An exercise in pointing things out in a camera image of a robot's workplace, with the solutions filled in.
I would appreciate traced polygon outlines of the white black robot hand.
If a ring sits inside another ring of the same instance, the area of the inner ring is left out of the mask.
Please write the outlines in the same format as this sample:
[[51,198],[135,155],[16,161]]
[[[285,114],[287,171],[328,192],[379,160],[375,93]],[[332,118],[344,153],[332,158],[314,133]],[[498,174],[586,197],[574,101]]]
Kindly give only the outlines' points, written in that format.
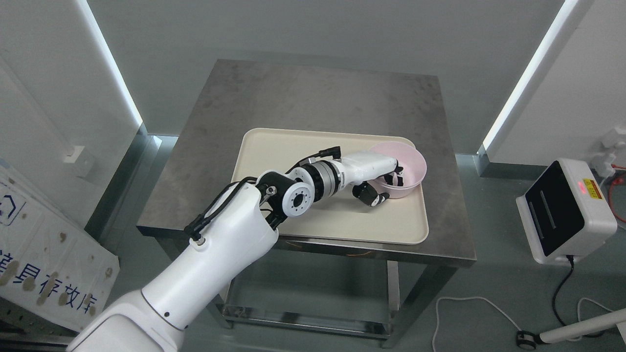
[[371,150],[343,156],[338,162],[338,176],[338,189],[351,186],[353,196],[369,207],[380,205],[390,198],[387,192],[378,193],[369,184],[370,180],[382,177],[387,185],[404,185],[404,167],[399,161]]

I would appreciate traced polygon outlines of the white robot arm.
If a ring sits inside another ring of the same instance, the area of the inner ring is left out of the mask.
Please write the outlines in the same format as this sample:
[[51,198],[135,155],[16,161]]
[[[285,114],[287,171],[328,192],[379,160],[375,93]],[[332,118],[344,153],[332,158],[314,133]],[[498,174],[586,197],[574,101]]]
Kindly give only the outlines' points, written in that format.
[[105,309],[67,351],[178,351],[201,310],[275,245],[279,224],[309,209],[314,181],[267,171],[226,186],[185,227],[188,247],[146,286]]

